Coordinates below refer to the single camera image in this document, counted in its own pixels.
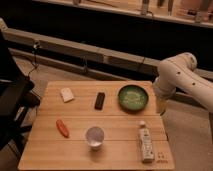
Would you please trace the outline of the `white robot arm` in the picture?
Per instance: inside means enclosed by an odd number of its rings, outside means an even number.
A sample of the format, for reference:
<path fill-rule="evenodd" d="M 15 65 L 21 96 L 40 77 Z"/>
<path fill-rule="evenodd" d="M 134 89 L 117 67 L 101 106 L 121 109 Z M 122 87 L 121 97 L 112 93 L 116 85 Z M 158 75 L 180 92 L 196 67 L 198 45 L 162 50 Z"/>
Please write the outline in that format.
<path fill-rule="evenodd" d="M 160 99 L 171 98 L 179 88 L 191 95 L 212 115 L 210 129 L 213 142 L 213 82 L 197 75 L 197 59 L 184 52 L 159 62 L 158 77 L 153 83 L 155 95 Z"/>

